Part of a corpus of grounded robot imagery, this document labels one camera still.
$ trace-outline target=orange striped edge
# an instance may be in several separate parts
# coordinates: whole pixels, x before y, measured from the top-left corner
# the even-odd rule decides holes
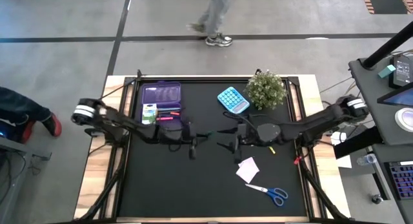
[[[413,13],[413,0],[402,0],[402,1],[407,8],[407,11],[408,11],[407,13],[408,14]]]
[[[372,1],[371,0],[364,0],[364,3],[366,3],[366,7],[369,13],[374,14],[374,8],[372,5]]]

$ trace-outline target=jeans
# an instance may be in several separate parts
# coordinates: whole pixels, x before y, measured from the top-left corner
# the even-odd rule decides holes
[[[205,32],[209,36],[215,36],[218,33],[219,26],[221,26],[228,8],[228,0],[211,0],[208,9],[198,21],[199,24],[205,25]]]
[[[51,115],[48,108],[13,90],[0,87],[0,119],[20,125],[28,120],[45,121]]]

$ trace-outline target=red shoe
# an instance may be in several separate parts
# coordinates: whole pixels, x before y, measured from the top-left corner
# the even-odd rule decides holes
[[[46,121],[42,121],[42,123],[52,136],[59,137],[61,135],[62,124],[54,113],[52,113],[50,118],[46,119]]]
[[[20,130],[18,130],[19,135],[21,135],[20,137],[20,143],[25,144],[29,139],[30,136],[32,135],[32,129],[34,126],[35,121],[28,121],[27,123],[23,124],[23,125],[18,125],[16,126],[16,128],[21,128]]]

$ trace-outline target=computer monitor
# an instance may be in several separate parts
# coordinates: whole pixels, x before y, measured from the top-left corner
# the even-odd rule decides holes
[[[377,103],[413,107],[413,83],[379,97]]]

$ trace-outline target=yellow object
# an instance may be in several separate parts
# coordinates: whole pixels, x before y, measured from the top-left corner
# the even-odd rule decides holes
[[[275,151],[272,147],[269,147],[269,149],[271,150],[271,152],[272,152],[273,154],[276,154],[276,151]]]

